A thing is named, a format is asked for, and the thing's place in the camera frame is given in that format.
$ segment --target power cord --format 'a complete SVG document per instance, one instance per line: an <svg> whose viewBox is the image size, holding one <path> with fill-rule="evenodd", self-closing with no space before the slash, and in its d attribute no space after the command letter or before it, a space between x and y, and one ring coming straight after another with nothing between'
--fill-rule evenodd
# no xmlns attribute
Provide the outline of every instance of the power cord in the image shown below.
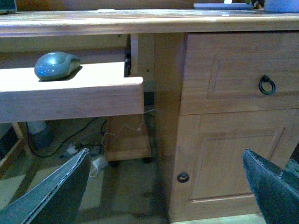
<svg viewBox="0 0 299 224"><path fill-rule="evenodd" d="M75 135L79 134L80 132L84 131L93 121L95 121L97 118L93 118L91 121L89 121L82 129L80 129L79 131L77 131L76 133L72 134L71 136L67 137L59 146L58 148L51 154L49 155L39 155L37 154L35 151L34 151L34 147L33 145L31 145L31 141L30 141L30 138L29 138L29 127L28 127L28 124L26 122L26 127L27 127L27 135L28 135L28 146L29 146L29 149L30 151L32 152L33 155L35 155L36 157L38 158L48 158L54 154L56 154L58 152L58 150L63 146L64 143L66 143L69 139L71 139L72 137L74 137Z"/></svg>

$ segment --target computer mouse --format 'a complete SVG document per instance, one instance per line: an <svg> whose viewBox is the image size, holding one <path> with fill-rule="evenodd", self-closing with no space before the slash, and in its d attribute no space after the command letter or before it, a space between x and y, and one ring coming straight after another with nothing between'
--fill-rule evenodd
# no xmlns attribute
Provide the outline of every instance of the computer mouse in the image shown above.
<svg viewBox="0 0 299 224"><path fill-rule="evenodd" d="M80 59L64 52L50 52L40 57L34 67L36 76L42 81L63 80L80 66Z"/></svg>

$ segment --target wheel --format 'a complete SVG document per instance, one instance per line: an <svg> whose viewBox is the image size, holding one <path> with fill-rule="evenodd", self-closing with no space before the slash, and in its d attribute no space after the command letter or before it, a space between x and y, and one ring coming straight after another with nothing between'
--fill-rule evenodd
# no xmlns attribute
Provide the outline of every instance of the wheel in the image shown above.
<svg viewBox="0 0 299 224"><path fill-rule="evenodd" d="M108 164L111 167L118 167L120 164L120 161L109 161Z"/></svg>
<svg viewBox="0 0 299 224"><path fill-rule="evenodd" d="M142 161L144 163L150 163L150 162L153 162L153 158L152 157L145 157L145 158L142 158Z"/></svg>

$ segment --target ring pull handle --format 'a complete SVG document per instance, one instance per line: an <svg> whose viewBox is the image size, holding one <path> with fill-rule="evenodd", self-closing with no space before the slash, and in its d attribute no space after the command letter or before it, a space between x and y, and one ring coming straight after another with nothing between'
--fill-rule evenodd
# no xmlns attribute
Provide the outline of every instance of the ring pull handle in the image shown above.
<svg viewBox="0 0 299 224"><path fill-rule="evenodd" d="M266 91L263 88L263 83L270 83L270 85L272 86L272 90L271 91ZM276 92L276 85L275 85L275 83L268 76L263 76L261 78L261 81L258 84L258 88L260 89L261 93L263 93L265 95L272 95L273 93Z"/></svg>
<svg viewBox="0 0 299 224"><path fill-rule="evenodd" d="M185 172L178 175L177 180L180 183L186 183L190 179L189 175Z"/></svg>

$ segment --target cabinet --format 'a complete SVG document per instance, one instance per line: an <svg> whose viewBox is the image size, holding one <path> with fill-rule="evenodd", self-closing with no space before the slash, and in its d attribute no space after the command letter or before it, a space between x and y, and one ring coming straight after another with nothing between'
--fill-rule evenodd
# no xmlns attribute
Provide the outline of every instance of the cabinet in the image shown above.
<svg viewBox="0 0 299 224"><path fill-rule="evenodd" d="M156 102L171 221L259 212L241 156L251 148L283 167L299 141L298 39L297 32L186 34L171 39L177 53L156 48L156 58L167 57L156 66ZM164 45L157 35L156 47ZM275 82L273 95L260 92L263 75ZM180 183L183 172L190 179Z"/></svg>

